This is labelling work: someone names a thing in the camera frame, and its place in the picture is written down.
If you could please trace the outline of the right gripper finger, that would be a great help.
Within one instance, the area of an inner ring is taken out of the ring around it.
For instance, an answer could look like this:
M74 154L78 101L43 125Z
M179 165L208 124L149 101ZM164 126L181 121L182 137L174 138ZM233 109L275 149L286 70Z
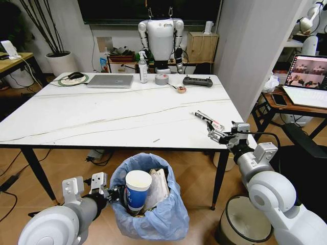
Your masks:
M227 136L227 137L218 137L216 135L209 135L209 138L213 141L215 141L218 144L222 144L222 145L229 145L229 141L231 139L231 137Z
M208 130L208 136L214 136L216 138L220 137L226 137L226 133L224 133L225 127L216 122L216 121L211 121L209 119L204 120L207 124L207 130Z

